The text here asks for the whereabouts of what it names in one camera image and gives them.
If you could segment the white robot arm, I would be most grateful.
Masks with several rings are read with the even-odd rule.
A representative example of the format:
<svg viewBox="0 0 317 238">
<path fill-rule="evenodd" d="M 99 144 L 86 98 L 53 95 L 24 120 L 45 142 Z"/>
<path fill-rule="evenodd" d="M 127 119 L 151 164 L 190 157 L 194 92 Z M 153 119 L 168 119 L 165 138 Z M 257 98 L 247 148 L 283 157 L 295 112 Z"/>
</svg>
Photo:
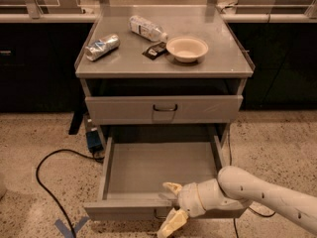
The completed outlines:
<svg viewBox="0 0 317 238">
<path fill-rule="evenodd" d="M 167 238 L 186 224 L 189 217 L 204 215 L 213 209 L 225 210 L 235 203 L 258 202 L 306 231 L 317 234 L 317 198 L 266 182 L 245 170 L 227 166 L 216 178 L 200 183 L 163 184 L 177 198 L 174 208 L 158 230 L 158 238 Z"/>
</svg>

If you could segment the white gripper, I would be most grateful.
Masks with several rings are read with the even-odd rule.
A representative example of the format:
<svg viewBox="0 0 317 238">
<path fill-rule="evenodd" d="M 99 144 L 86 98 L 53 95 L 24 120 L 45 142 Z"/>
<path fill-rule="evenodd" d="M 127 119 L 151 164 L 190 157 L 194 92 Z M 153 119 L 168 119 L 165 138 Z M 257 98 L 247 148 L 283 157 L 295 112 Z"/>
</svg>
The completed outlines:
<svg viewBox="0 0 317 238">
<path fill-rule="evenodd" d="M 179 209 L 172 209 L 157 232 L 158 238 L 167 238 L 184 226 L 190 218 L 235 218 L 240 217 L 251 205 L 247 199 L 232 199 L 213 178 L 201 183 L 182 186 L 164 182 L 162 186 L 177 196 Z"/>
</svg>

